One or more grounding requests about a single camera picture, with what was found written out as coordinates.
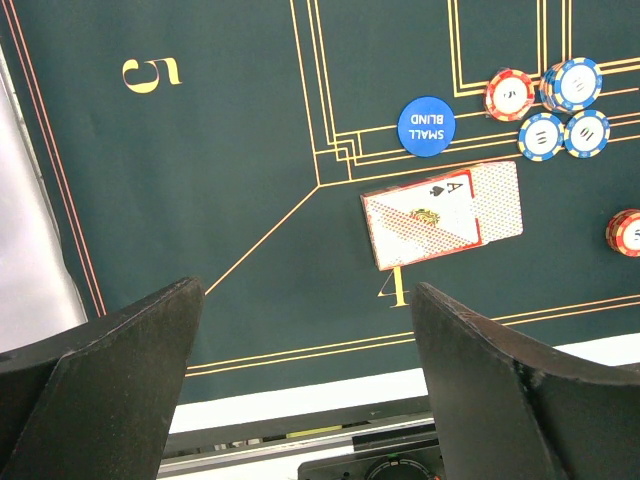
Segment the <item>single red poker chip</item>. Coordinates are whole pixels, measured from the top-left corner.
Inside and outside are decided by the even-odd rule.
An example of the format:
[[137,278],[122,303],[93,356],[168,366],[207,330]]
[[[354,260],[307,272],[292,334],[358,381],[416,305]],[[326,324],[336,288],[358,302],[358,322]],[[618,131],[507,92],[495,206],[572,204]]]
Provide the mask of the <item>single red poker chip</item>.
[[535,100],[535,88],[528,74],[504,68],[489,81],[484,94],[486,112],[496,120],[521,119]]

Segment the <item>red poker chip stack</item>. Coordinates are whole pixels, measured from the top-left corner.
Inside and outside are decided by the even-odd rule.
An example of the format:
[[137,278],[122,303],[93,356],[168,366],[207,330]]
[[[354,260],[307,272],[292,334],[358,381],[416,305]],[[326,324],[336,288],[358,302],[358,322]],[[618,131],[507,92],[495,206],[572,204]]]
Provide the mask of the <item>red poker chip stack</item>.
[[610,219],[605,238],[611,249],[628,257],[639,256],[639,217],[638,209],[625,209]]

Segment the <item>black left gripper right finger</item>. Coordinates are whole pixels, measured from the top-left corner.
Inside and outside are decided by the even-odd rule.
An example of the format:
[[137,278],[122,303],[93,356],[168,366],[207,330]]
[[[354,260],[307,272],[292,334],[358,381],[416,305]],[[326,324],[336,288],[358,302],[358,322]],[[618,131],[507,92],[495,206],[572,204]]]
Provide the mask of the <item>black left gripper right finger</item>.
[[411,314],[448,478],[638,478],[638,366],[561,352],[427,283]]

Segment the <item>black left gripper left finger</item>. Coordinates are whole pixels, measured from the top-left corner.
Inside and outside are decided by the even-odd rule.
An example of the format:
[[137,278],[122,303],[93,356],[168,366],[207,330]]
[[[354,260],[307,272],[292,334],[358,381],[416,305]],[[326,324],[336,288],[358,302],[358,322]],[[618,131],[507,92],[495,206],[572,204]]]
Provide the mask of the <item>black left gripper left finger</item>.
[[186,277],[2,353],[2,478],[155,478],[203,303]]

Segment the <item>blue poker chip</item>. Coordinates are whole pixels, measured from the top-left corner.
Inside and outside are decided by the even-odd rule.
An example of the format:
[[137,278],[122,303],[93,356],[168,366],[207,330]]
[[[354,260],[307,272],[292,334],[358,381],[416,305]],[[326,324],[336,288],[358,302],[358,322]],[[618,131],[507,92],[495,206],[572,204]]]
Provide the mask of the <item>blue poker chip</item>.
[[522,155],[534,162],[553,158],[564,143],[564,124],[551,113],[539,113],[528,118],[518,134]]
[[610,137],[608,117],[595,109],[576,113],[566,124],[564,146],[576,158],[591,158],[599,154]]
[[573,113],[590,106],[603,85],[599,65],[587,57],[576,57],[550,67],[542,76],[542,104],[552,112]]

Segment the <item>red playing card deck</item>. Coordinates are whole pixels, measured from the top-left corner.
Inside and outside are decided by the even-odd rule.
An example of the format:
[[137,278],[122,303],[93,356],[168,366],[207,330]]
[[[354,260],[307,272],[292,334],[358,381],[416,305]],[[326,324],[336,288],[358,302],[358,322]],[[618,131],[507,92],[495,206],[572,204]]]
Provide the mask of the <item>red playing card deck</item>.
[[473,165],[361,196],[379,270],[523,233],[516,163]]

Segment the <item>blue small blind button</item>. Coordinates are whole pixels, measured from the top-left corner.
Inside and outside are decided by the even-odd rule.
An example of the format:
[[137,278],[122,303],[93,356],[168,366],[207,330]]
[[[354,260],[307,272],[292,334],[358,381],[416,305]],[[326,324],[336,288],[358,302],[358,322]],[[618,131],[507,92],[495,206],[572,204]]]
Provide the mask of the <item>blue small blind button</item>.
[[433,157],[452,142],[456,118],[444,100],[422,96],[404,107],[396,130],[399,142],[407,152],[421,158]]

